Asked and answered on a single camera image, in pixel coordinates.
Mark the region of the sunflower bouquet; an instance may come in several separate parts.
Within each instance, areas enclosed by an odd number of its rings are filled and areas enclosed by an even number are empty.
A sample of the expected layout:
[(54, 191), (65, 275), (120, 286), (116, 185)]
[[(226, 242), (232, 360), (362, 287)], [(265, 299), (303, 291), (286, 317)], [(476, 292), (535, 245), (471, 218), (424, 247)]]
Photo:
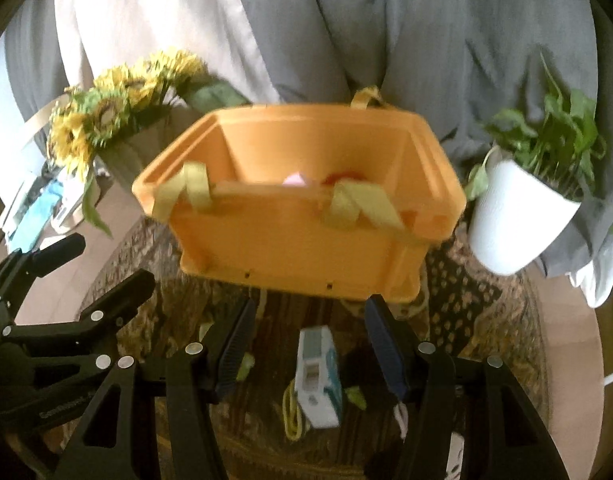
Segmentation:
[(171, 125), (173, 110), (205, 115), (249, 101), (189, 51), (157, 52), (114, 66), (84, 89), (69, 87), (49, 107), (47, 156), (84, 183), (83, 216), (110, 234), (92, 197), (94, 162), (117, 155), (155, 125)]

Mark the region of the grey plush mouse toy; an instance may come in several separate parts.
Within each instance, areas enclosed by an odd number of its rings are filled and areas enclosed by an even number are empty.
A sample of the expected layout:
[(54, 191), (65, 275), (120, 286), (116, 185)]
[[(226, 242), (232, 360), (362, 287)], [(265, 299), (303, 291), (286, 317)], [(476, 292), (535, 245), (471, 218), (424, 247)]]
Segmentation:
[(305, 188), (305, 186), (311, 185), (311, 180), (309, 180), (308, 177), (305, 177), (304, 174), (295, 172), (294, 174), (289, 174), (289, 176), (282, 181), (282, 184), (285, 186), (298, 186), (299, 188)]

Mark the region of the green potted plant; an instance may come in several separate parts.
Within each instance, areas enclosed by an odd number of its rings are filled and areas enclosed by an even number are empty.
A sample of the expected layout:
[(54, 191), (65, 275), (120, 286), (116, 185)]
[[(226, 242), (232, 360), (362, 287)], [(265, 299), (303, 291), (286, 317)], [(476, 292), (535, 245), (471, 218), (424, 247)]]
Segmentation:
[(563, 91), (547, 65), (543, 119), (531, 122), (521, 110), (503, 108), (483, 129), (492, 148), (469, 172), (463, 190), (467, 200), (481, 197), (492, 185), (491, 157), (499, 155), (566, 200), (579, 203), (596, 188), (595, 163), (607, 152), (596, 124), (596, 102), (582, 90)]

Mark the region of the white sheet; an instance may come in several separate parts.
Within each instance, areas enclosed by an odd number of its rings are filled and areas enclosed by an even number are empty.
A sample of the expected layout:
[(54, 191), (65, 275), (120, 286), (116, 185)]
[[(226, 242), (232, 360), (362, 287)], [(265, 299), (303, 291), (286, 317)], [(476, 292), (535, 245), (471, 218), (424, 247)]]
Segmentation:
[(185, 50), (254, 103), (277, 103), (241, 0), (55, 0), (67, 81), (88, 87), (109, 68)]

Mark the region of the red plush strawberry toy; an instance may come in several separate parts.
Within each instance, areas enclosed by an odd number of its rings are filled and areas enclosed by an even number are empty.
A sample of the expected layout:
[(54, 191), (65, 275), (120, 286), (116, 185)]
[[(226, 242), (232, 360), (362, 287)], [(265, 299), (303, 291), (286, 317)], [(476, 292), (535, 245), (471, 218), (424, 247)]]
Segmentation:
[(364, 174), (357, 171), (333, 172), (332, 174), (328, 174), (328, 176), (323, 179), (320, 184), (325, 186), (335, 186), (338, 182), (344, 180), (366, 181), (366, 177)]

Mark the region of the grey blanket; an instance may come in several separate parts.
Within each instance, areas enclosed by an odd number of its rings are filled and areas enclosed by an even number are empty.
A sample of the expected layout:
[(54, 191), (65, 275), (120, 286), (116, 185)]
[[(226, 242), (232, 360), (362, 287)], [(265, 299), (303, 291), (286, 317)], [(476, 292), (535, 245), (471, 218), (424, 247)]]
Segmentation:
[[(598, 188), (541, 254), (547, 275), (613, 263), (613, 23), (598, 0), (241, 0), (279, 102), (341, 102), (379, 86), (425, 118), (459, 170), (503, 107), (537, 116), (543, 66), (597, 102)], [(26, 0), (5, 53), (23, 116), (71, 86), (55, 0)]]

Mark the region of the white teal small box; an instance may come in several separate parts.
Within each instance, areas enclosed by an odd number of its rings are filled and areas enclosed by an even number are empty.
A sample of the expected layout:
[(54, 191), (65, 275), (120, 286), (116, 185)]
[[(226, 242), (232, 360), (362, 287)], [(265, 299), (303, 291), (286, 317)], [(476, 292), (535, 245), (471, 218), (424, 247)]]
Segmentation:
[(328, 326), (300, 330), (296, 391), (304, 415), (315, 429), (341, 424), (343, 389), (338, 372), (338, 353)]

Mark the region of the grey ribbed vase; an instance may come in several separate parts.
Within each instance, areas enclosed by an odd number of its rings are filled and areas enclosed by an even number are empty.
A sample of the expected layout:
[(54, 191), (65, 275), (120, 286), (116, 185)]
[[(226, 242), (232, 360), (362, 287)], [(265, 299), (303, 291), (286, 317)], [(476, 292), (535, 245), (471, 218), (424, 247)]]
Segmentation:
[(113, 180), (120, 188), (133, 196), (132, 185), (136, 178), (161, 152), (182, 133), (170, 122), (157, 122), (134, 136), (116, 141), (98, 155)]

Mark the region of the patterned round rug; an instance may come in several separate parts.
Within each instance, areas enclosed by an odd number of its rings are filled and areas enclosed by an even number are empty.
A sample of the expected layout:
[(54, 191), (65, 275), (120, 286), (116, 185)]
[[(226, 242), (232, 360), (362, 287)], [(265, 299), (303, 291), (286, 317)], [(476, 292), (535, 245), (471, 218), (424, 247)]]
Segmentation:
[[(168, 228), (139, 220), (90, 285), (90, 306), (139, 269), (156, 279), (151, 298), (120, 331), (122, 353), (170, 356), (226, 318), (248, 288), (180, 271)], [(244, 368), (211, 410), (233, 479), (365, 479), (375, 454), (401, 443), (387, 388), (359, 302), (258, 292), (256, 331)], [(511, 368), (544, 420), (550, 419), (549, 370), (541, 308), (529, 274), (489, 273), (474, 257), (466, 226), (433, 248), (419, 297), (392, 313), (418, 338), (455, 358), (492, 354)]]

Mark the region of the white plant pot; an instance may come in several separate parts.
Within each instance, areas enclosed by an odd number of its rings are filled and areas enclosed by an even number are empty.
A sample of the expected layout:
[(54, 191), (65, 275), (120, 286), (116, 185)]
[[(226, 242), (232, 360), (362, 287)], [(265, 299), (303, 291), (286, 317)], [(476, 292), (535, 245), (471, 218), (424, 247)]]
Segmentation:
[(581, 206), (522, 169), (497, 145), (472, 168), (465, 194), (474, 202), (471, 252), (485, 269), (501, 276), (535, 260)]

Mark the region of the orange plastic storage bin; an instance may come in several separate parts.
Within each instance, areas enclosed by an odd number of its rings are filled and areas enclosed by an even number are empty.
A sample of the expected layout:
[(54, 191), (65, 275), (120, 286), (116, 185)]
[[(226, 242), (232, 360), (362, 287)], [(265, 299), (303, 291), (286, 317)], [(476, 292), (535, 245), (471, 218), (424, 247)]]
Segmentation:
[[(366, 181), (320, 184), (341, 171)], [(295, 172), (311, 185), (283, 185)], [(186, 273), (357, 301), (414, 300), (425, 255), (451, 237), (467, 205), (428, 122), (373, 87), (347, 104), (215, 110), (132, 191), (172, 230)]]

